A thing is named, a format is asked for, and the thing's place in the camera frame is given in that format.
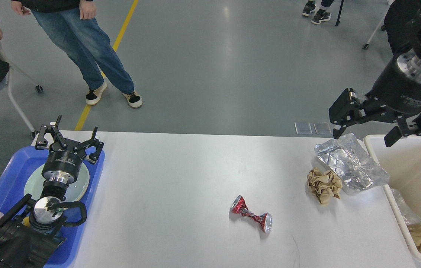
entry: sneaker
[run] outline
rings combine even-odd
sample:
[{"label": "sneaker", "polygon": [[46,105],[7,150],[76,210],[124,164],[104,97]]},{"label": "sneaker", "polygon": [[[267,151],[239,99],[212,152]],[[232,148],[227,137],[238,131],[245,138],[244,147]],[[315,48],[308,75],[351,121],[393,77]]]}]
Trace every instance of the sneaker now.
[{"label": "sneaker", "polygon": [[130,93],[130,94],[125,94],[125,93],[122,93],[122,94],[126,98],[126,100],[128,101],[128,104],[132,108],[138,109],[141,107],[141,105],[143,105],[143,99],[141,99],[141,96],[139,96],[136,90],[134,90],[133,93]]},{"label": "sneaker", "polygon": [[97,89],[90,89],[90,92],[88,92],[85,99],[87,105],[96,105],[102,98],[103,91],[105,91],[107,88],[107,83],[103,82],[103,85],[101,87]]},{"label": "sneaker", "polygon": [[303,8],[303,11],[301,12],[301,15],[308,17],[312,12],[315,12],[315,11],[316,11],[316,2],[308,1],[306,2],[306,5]]},{"label": "sneaker", "polygon": [[312,24],[320,24],[321,22],[327,22],[331,19],[331,13],[324,10],[318,10],[311,20]]}]

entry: jeans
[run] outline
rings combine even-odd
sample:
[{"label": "jeans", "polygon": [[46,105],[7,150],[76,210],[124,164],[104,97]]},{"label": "jeans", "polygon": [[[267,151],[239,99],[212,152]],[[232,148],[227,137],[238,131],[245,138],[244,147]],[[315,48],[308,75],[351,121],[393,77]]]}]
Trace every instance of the jeans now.
[{"label": "jeans", "polygon": [[32,10],[32,13],[52,42],[78,66],[90,90],[99,88],[104,82],[98,63],[122,93],[134,91],[134,83],[110,45],[110,38],[95,19],[80,20],[78,7],[52,13]]},{"label": "jeans", "polygon": [[321,0],[321,5],[323,7],[331,7],[331,4],[333,3],[334,0]]}]

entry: yellow floor line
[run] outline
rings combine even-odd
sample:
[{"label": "yellow floor line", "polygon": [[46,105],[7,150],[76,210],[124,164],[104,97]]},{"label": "yellow floor line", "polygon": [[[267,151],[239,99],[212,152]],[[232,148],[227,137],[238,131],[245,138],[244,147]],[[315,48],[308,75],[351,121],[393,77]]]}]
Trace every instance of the yellow floor line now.
[{"label": "yellow floor line", "polygon": [[[131,17],[134,13],[134,10],[136,9],[136,5],[138,5],[139,0],[134,0],[133,5],[131,5],[131,8],[129,9],[128,15],[126,16],[126,19],[123,22],[122,28],[120,29],[120,32],[118,33],[118,36],[116,37],[116,40],[113,44],[114,51],[118,50],[118,47],[120,46],[121,40],[123,39],[124,33],[126,32],[126,28],[128,27],[129,21],[131,20]],[[83,125],[85,124],[85,121],[87,120],[88,113],[90,112],[91,105],[86,105],[83,109],[83,112],[81,112],[80,119],[78,119],[77,125],[75,126],[75,130],[81,130],[83,128]]]}]

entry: blue tray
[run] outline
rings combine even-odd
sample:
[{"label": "blue tray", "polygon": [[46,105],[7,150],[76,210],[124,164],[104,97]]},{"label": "blue tray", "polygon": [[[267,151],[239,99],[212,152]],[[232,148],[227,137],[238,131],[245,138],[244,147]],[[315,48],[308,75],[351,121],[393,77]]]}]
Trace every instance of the blue tray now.
[{"label": "blue tray", "polygon": [[[27,179],[32,172],[45,163],[48,155],[48,150],[37,151],[33,146],[29,146],[20,149],[12,156],[0,178],[0,212],[6,213],[23,197]],[[87,207],[87,211],[90,211],[104,160],[105,153],[102,151],[96,164],[92,165],[88,161],[83,163],[90,172],[88,189],[80,200]],[[67,221],[80,219],[78,209],[67,209],[65,215],[68,217]],[[62,227],[61,232],[66,237],[66,241],[52,254],[45,267],[66,268],[72,263],[77,254],[85,224],[86,222],[78,227]]]}]

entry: brown paper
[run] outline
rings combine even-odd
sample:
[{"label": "brown paper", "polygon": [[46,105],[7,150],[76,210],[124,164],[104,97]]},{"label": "brown paper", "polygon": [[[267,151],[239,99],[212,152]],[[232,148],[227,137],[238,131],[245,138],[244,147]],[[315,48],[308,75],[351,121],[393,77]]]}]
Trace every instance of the brown paper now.
[{"label": "brown paper", "polygon": [[421,244],[421,226],[413,229],[413,230],[409,230],[409,232],[411,233],[412,239],[414,240],[414,243],[416,244],[417,247],[420,246]]},{"label": "brown paper", "polygon": [[330,197],[340,199],[340,190],[343,182],[333,171],[328,170],[321,174],[317,167],[314,167],[307,176],[308,187],[321,205],[328,205]]}]

